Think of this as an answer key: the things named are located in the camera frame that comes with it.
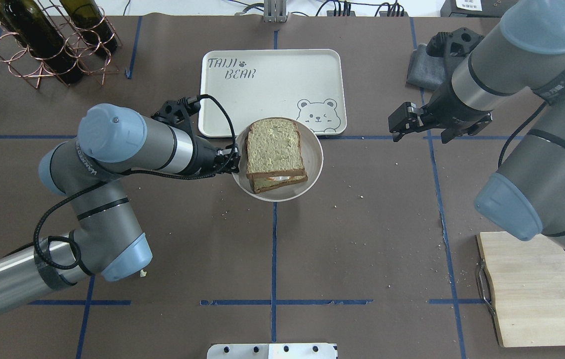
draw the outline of brown table surface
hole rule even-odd
[[[34,91],[0,63],[0,257],[29,241],[59,201],[38,180],[38,162],[75,135],[89,107],[109,102],[148,115],[195,95],[210,50],[336,50],[348,128],[321,141],[319,181],[290,202],[255,200],[228,175],[124,179],[154,254],[147,276],[93,277],[1,315],[0,358],[190,359],[215,343],[272,341],[337,343],[341,358],[355,359],[565,357],[565,347],[500,348],[474,279],[475,234],[499,229],[472,200],[506,137],[540,101],[524,91],[479,137],[444,146],[438,132],[400,143],[388,136],[386,117],[402,102],[421,102],[419,88],[405,84],[414,44],[463,26],[486,34],[496,20],[111,21],[124,43],[114,62],[131,79],[120,73],[103,87],[84,79],[71,88],[47,80]],[[75,228],[73,218],[63,208],[43,233]]]

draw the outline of gray cloth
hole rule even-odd
[[[410,56],[406,82],[435,91],[445,79],[444,59],[426,54],[426,45],[419,44]]]

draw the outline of light blue joint cap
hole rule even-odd
[[[131,159],[145,144],[147,123],[132,109],[100,104],[82,118],[78,139],[88,156],[109,164],[122,162]]]
[[[475,198],[475,209],[522,241],[531,240],[544,229],[540,216],[522,191],[499,173],[491,175]]]
[[[143,233],[129,247],[125,248],[112,263],[109,263],[109,266],[101,274],[107,282],[116,282],[116,280],[140,271],[151,261],[152,251]]]
[[[565,0],[521,0],[499,23],[513,45],[536,54],[565,54]]]
[[[50,166],[52,165],[52,156],[54,155],[54,152],[56,152],[56,149],[61,147],[64,143],[59,143],[52,151],[43,156],[41,162],[38,162],[38,177],[51,193],[57,195],[65,195],[65,193],[61,191],[54,183],[54,180],[52,180],[52,168]]]

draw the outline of white metal bracket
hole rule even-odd
[[[287,0],[264,0],[264,22],[287,22]]]
[[[207,359],[337,359],[338,346],[329,343],[212,345]]]

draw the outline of bear face illustration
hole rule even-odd
[[[337,106],[337,102],[330,98],[324,102],[300,100],[298,102],[300,113],[296,120],[307,125],[316,134],[333,134],[342,122],[335,112]]]

